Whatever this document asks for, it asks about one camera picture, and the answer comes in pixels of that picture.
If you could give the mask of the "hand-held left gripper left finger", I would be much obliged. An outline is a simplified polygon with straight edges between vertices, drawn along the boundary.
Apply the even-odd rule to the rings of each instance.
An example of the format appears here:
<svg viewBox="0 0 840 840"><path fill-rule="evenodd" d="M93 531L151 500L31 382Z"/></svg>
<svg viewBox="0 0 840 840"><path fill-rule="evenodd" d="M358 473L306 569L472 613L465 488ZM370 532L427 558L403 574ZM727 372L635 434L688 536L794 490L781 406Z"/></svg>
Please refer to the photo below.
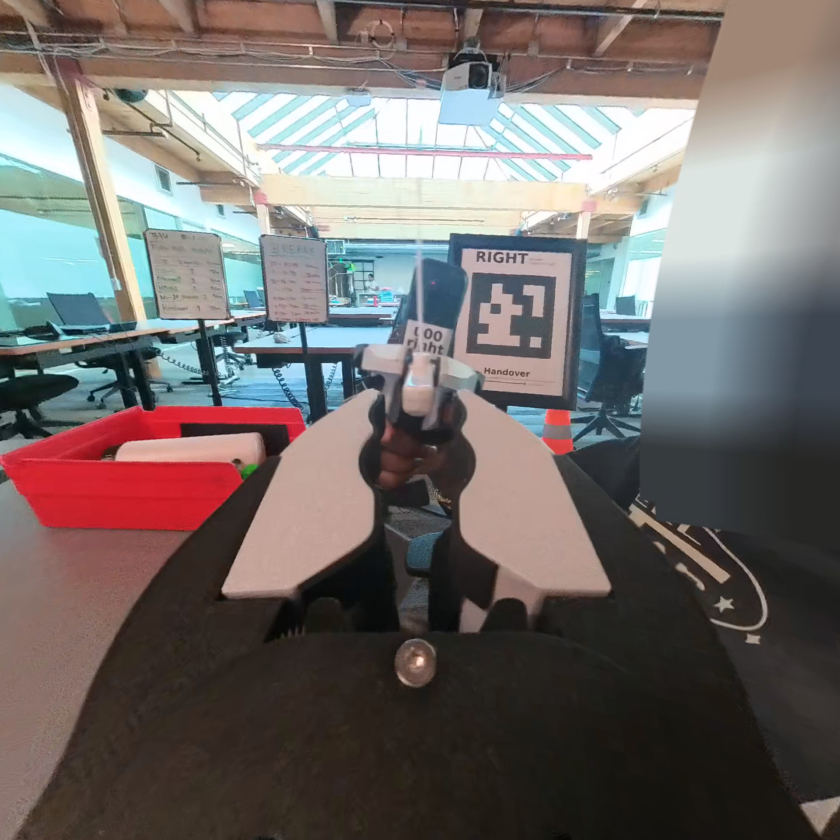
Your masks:
<svg viewBox="0 0 840 840"><path fill-rule="evenodd" d="M295 599L368 543L376 495L361 457L377 391L318 420L286 449L238 549L222 595Z"/></svg>

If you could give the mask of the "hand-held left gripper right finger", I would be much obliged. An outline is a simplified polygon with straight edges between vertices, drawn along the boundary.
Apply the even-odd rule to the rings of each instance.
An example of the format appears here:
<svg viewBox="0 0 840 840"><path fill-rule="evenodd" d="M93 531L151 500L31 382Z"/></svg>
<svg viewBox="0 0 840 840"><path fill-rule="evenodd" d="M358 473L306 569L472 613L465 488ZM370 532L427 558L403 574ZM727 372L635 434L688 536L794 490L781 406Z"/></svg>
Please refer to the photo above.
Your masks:
<svg viewBox="0 0 840 840"><path fill-rule="evenodd" d="M478 632L503 600L533 626L553 598L612 593L550 448L479 395L457 393L469 476L454 504L458 630Z"/></svg>

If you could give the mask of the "thin white rod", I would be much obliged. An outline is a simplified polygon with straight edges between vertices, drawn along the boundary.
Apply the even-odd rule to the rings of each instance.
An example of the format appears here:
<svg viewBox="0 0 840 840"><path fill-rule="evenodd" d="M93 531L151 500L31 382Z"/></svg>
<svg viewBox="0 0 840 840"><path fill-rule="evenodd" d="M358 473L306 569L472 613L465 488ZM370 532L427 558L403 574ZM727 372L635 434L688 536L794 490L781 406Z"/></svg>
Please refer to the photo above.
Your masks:
<svg viewBox="0 0 840 840"><path fill-rule="evenodd" d="M434 408L436 386L434 384L433 359L421 351L424 332L424 237L423 224L416 222L415 232L415 292L416 292L416 338L410 348L412 359L407 368L402 389L402 408L412 417L425 417Z"/></svg>

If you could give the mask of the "red plastic storage bin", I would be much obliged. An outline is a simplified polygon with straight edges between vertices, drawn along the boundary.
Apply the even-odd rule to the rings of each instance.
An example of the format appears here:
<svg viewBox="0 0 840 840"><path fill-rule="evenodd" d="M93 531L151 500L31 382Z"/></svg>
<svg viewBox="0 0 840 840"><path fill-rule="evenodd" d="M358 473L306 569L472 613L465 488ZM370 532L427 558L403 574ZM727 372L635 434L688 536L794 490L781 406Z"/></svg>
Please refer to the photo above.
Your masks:
<svg viewBox="0 0 840 840"><path fill-rule="evenodd" d="M292 407L135 407L2 455L2 468L38 521L56 529L193 531L244 483L221 463L126 463L127 442L258 433L267 457L303 432Z"/></svg>

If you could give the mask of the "person's right hand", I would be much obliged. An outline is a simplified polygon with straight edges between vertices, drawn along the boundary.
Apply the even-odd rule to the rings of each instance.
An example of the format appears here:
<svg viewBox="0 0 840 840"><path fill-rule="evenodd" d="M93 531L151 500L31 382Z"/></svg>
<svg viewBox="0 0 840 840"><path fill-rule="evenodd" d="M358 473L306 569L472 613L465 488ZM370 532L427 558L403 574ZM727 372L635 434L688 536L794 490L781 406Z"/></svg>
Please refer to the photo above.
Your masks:
<svg viewBox="0 0 840 840"><path fill-rule="evenodd" d="M380 474L376 485L395 490L411 478L425 475L438 462L438 447L425 444L405 430L386 422L380 443Z"/></svg>

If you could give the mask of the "wooden office desk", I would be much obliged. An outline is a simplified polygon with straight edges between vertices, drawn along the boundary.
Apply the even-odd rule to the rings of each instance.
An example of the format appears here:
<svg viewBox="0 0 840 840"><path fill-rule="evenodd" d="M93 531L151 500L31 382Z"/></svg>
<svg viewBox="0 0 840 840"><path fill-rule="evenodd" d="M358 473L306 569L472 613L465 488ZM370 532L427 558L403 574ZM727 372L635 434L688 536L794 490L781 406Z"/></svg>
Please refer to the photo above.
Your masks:
<svg viewBox="0 0 840 840"><path fill-rule="evenodd" d="M341 374L343 399L355 395L360 377L354 367L354 355L362 344L386 341L386 327L313 327L301 336L299 329L287 332L287 341L275 340L272 333L241 343L234 348L240 355L253 356L260 369L279 369L285 364L302 364L307 386L308 421L324 417L328 409L327 384L323 367L335 364Z"/></svg>
<svg viewBox="0 0 840 840"><path fill-rule="evenodd" d="M64 364L99 361L105 356L119 360L115 375L125 407L142 405L145 410L156 407L151 379L144 367L141 351L159 343L189 343L197 341L202 347L201 359L211 351L209 337L226 334L232 328L247 327L263 322L265 310L235 311L230 318L211 320L201 327L196 320L151 319L136 322L133 329L92 327L78 334L57 332L55 335L27 337L23 334L2 339L2 372L9 369L45 370Z"/></svg>

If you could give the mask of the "orange traffic cone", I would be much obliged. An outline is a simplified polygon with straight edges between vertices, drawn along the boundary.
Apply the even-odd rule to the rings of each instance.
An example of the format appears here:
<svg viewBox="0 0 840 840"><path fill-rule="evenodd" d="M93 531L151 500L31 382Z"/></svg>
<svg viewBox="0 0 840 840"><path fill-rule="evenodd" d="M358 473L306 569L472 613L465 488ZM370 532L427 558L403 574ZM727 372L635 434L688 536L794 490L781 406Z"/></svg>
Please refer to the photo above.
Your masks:
<svg viewBox="0 0 840 840"><path fill-rule="evenodd" d="M573 452L571 413L564 409L547 410L544 416L541 439L553 455L568 455Z"/></svg>

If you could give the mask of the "black mesh office chair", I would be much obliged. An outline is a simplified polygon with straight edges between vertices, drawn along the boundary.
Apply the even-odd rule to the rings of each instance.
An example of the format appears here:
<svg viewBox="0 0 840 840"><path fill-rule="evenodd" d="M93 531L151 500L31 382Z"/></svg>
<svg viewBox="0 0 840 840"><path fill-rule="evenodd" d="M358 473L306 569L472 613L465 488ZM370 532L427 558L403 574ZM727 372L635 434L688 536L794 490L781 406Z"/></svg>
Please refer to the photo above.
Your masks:
<svg viewBox="0 0 840 840"><path fill-rule="evenodd" d="M409 541L404 559L405 570L409 576L417 579L429 577L436 543L444 533L430 532Z"/></svg>

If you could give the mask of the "handwritten whiteboard sign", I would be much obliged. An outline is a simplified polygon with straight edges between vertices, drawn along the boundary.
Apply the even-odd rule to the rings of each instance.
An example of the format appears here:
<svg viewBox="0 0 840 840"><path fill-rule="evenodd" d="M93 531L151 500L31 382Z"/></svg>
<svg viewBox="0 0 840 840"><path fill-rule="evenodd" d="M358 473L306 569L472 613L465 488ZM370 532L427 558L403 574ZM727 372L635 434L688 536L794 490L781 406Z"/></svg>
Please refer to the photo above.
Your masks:
<svg viewBox="0 0 840 840"><path fill-rule="evenodd" d="M329 321L328 254L319 238L263 234L259 252L266 315L279 323Z"/></svg>
<svg viewBox="0 0 840 840"><path fill-rule="evenodd" d="M217 234L149 228L143 241L160 319L231 317L222 239Z"/></svg>

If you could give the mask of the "black framed marker sign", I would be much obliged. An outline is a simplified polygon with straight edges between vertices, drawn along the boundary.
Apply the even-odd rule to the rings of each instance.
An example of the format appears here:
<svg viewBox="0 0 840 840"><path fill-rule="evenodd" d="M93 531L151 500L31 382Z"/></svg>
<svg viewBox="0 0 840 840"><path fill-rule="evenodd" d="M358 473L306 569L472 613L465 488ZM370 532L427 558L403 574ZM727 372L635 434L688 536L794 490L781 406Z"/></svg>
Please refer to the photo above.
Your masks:
<svg viewBox="0 0 840 840"><path fill-rule="evenodd" d="M575 408L585 257L574 238L450 235L448 260L467 278L453 355L489 402Z"/></svg>

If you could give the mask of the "white ceiling projector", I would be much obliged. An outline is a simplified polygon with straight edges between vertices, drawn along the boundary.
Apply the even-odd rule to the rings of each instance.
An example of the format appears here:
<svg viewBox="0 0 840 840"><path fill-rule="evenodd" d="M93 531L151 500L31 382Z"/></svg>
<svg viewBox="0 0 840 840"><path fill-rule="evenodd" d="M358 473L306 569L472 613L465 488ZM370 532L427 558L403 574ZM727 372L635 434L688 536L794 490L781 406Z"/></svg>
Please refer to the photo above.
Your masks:
<svg viewBox="0 0 840 840"><path fill-rule="evenodd" d="M498 56L488 55L477 38L467 38L448 59L440 82L438 124L487 128L507 89Z"/></svg>

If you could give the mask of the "wooden support post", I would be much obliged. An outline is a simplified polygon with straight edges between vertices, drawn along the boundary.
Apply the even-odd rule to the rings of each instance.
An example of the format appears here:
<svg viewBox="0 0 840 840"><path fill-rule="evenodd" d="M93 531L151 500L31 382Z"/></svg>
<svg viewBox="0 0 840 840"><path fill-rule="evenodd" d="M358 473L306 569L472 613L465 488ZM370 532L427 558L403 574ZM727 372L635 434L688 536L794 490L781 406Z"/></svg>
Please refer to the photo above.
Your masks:
<svg viewBox="0 0 840 840"><path fill-rule="evenodd" d="M112 182L95 88L69 59L50 59L49 68L76 150L99 247L121 320L146 320L119 198Z"/></svg>

